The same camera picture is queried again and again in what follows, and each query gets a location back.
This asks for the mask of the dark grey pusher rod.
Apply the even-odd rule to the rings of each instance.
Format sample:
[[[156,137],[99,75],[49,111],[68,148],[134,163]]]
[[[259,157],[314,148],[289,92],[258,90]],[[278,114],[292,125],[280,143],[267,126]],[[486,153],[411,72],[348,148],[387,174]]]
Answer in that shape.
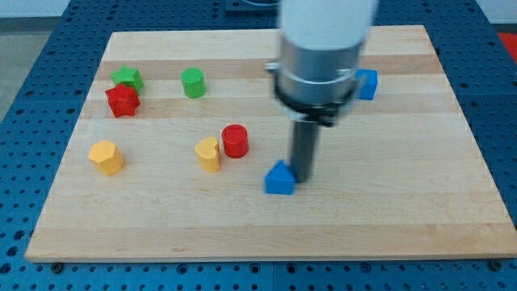
[[[318,134],[317,123],[293,123],[289,166],[298,183],[306,182],[311,176]]]

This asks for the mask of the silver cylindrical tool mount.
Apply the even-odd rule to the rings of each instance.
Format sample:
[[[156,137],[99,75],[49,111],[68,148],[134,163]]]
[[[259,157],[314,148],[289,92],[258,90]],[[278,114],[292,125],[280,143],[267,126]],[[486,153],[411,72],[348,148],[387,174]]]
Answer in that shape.
[[[365,82],[358,79],[361,40],[346,48],[304,48],[280,37],[280,53],[267,64],[275,98],[298,122],[333,127],[352,109]]]

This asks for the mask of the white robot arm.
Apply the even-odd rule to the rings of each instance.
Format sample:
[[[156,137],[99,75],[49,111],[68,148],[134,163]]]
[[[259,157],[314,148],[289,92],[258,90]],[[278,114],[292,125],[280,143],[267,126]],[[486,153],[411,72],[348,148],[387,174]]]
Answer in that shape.
[[[282,0],[279,55],[267,64],[275,99],[293,120],[289,166],[298,183],[313,169],[319,129],[355,105],[356,77],[378,0]]]

